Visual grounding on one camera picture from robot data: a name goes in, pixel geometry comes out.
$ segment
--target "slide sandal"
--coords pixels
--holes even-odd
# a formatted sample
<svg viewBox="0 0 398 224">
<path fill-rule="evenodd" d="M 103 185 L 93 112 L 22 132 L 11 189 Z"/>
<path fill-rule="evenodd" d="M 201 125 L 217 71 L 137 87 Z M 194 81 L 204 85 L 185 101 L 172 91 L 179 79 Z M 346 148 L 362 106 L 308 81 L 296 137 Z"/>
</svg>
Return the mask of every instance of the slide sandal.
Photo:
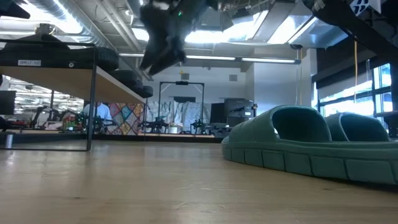
<svg viewBox="0 0 398 224">
<path fill-rule="evenodd" d="M 238 124 L 223 139 L 223 157 L 315 177 L 398 184 L 396 142 L 337 142 L 313 108 L 278 106 Z"/>
<path fill-rule="evenodd" d="M 354 113 L 337 113 L 325 119 L 333 141 L 390 141 L 386 129 L 376 118 Z"/>
</svg>

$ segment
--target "wooden table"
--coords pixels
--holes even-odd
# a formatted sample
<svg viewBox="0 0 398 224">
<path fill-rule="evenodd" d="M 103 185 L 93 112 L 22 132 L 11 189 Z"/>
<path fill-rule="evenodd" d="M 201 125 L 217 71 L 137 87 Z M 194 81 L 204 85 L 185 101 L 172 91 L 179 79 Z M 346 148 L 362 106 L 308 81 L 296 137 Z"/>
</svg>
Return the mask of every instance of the wooden table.
<svg viewBox="0 0 398 224">
<path fill-rule="evenodd" d="M 158 136 L 158 137 L 181 137 L 181 138 L 214 138 L 212 135 L 206 134 L 156 134 L 156 133 L 146 133 L 145 136 Z"/>
<path fill-rule="evenodd" d="M 0 73 L 50 90 L 90 100 L 90 69 L 0 66 Z M 144 99 L 97 67 L 95 101 L 143 103 Z"/>
<path fill-rule="evenodd" d="M 0 173 L 6 224 L 398 223 L 396 187 L 238 164 L 222 159 L 220 144 L 93 141 L 89 153 L 2 152 Z"/>
</svg>

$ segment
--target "ceiling light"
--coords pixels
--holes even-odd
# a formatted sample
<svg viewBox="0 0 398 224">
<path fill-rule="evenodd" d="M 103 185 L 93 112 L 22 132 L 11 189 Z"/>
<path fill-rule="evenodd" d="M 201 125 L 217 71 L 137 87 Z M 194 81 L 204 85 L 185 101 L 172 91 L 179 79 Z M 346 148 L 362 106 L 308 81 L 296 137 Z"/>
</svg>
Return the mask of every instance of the ceiling light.
<svg viewBox="0 0 398 224">
<path fill-rule="evenodd" d="M 296 60 L 275 59 L 275 58 L 242 58 L 243 62 L 262 62 L 262 63 L 295 63 Z"/>
<path fill-rule="evenodd" d="M 268 10 L 262 11 L 260 13 L 260 16 L 258 16 L 257 20 L 255 21 L 253 27 L 251 28 L 251 30 L 248 32 L 248 34 L 246 35 L 246 40 L 249 39 L 253 39 L 254 35 L 257 33 L 257 31 L 260 29 L 261 24 L 264 22 L 264 20 L 266 19 L 267 15 L 268 15 Z"/>
<path fill-rule="evenodd" d="M 188 59 L 203 59 L 203 60 L 235 60 L 234 57 L 217 57 L 217 56 L 201 56 L 201 55 L 187 55 Z"/>
<path fill-rule="evenodd" d="M 287 42 L 289 44 L 293 43 L 297 38 L 299 38 L 308 28 L 310 28 L 312 26 L 312 24 L 314 24 L 316 21 L 318 20 L 318 18 L 316 17 L 312 17 L 310 18 L 309 22 L 307 22 L 307 24 L 304 25 L 304 27 L 302 27 L 300 30 L 298 30 L 298 32 L 296 34 L 293 35 L 293 37 L 291 37 Z"/>
<path fill-rule="evenodd" d="M 143 57 L 144 54 L 120 53 L 120 57 Z M 187 55 L 188 59 L 202 59 L 202 60 L 235 60 L 234 57 L 219 57 L 219 56 L 203 56 L 203 55 Z"/>
<path fill-rule="evenodd" d="M 121 53 L 120 57 L 144 57 L 144 54 L 130 54 L 130 53 Z"/>
<path fill-rule="evenodd" d="M 0 31 L 0 35 L 34 35 L 33 31 Z"/>
</svg>

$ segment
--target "label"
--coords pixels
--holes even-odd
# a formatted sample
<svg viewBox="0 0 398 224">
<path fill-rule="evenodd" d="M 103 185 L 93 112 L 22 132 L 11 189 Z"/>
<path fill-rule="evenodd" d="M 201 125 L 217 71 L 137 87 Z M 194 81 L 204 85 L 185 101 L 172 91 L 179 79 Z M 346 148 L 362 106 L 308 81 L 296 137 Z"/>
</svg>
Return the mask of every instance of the label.
<svg viewBox="0 0 398 224">
<path fill-rule="evenodd" d="M 42 66 L 41 60 L 18 60 L 18 66 Z"/>
</svg>

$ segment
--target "wooden floor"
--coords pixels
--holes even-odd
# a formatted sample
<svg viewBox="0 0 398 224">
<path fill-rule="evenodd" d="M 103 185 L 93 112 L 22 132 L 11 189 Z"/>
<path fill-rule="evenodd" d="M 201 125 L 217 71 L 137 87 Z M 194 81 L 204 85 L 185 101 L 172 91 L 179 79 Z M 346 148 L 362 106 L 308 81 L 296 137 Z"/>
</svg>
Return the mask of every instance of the wooden floor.
<svg viewBox="0 0 398 224">
<path fill-rule="evenodd" d="M 0 151 L 0 223 L 396 224 L 398 193 L 224 161 L 219 144 L 95 141 Z"/>
</svg>

